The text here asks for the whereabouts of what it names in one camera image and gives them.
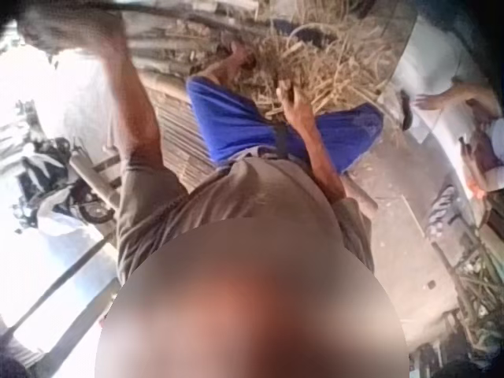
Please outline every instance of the gray shirt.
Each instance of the gray shirt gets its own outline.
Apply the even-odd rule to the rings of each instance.
[[[259,157],[258,151],[240,154],[190,194],[170,170],[130,162],[123,172],[117,225],[123,282],[181,233],[237,217],[278,217],[317,228],[373,270],[369,221],[357,202],[330,203],[300,164]]]

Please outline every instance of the blue shorts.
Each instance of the blue shorts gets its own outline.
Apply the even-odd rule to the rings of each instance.
[[[222,165],[251,147],[276,146],[271,124],[259,113],[254,102],[195,76],[187,81],[187,93],[210,159]],[[371,104],[317,117],[317,127],[338,172],[346,171],[366,152],[383,129],[383,115]],[[287,152],[309,163],[305,144],[288,128]]]

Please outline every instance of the wooden floor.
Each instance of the wooden floor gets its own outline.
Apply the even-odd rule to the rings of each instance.
[[[192,191],[213,172],[214,167],[191,107],[159,92],[149,91],[149,96],[161,127],[165,165]]]

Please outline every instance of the man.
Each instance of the man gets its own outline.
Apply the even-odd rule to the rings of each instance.
[[[462,160],[474,180],[468,185],[476,193],[503,189],[504,120],[492,89],[457,82],[441,94],[420,96],[416,105],[423,110],[442,110],[463,102],[471,106],[476,123],[469,144],[461,145]]]
[[[45,14],[21,23],[36,42],[78,46],[96,55],[117,101],[115,132],[124,167],[118,214],[119,270],[126,280],[163,244],[193,228],[233,217],[273,216],[303,222],[334,237],[373,269],[369,230],[358,204],[347,197],[339,172],[366,152],[382,128],[370,105],[315,117],[297,87],[277,94],[292,130],[287,160],[279,159],[271,125],[251,100],[226,86],[250,60],[242,44],[232,54],[190,78],[187,92],[216,172],[192,193],[163,165],[158,122],[128,53],[120,21],[107,13]],[[69,25],[77,25],[82,33]]]
[[[369,230],[337,170],[380,132],[374,108],[316,118],[298,88],[291,98],[280,86],[296,132],[287,136],[294,156],[280,159],[271,127],[250,100],[224,87],[249,59],[233,43],[229,57],[187,83],[219,164],[189,194],[163,165],[158,123],[120,23],[101,13],[59,12],[45,20],[58,40],[100,58],[121,115],[117,228],[119,270],[127,281],[104,325],[97,376],[115,376],[108,369],[118,369],[117,376],[184,378],[396,376],[380,375],[380,364],[406,373],[400,323],[381,286],[366,281],[374,281]],[[296,149],[301,142],[304,149]],[[396,349],[387,358],[383,339],[371,341],[370,325],[392,330]],[[363,364],[371,346],[376,358]]]

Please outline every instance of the motorcycle wheel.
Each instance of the motorcycle wheel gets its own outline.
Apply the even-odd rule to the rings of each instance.
[[[80,187],[74,192],[73,199],[80,217],[87,223],[103,224],[113,219],[113,209],[109,209],[89,186]]]

